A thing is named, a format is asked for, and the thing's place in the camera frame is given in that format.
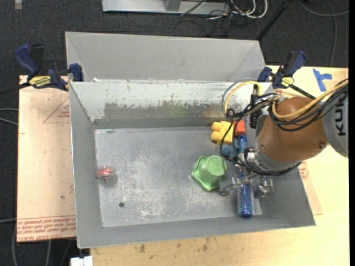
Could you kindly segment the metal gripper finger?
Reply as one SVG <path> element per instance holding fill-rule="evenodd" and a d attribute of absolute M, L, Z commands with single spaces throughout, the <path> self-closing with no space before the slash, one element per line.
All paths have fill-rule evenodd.
<path fill-rule="evenodd" d="M 240 188 L 242 186 L 242 179 L 238 177 L 230 177 L 219 183 L 219 193 L 222 196 L 228 196 L 231 190 Z"/>
<path fill-rule="evenodd" d="M 275 187 L 273 179 L 270 177 L 261 177 L 258 183 L 259 197 L 264 198 L 268 195 L 274 194 Z"/>

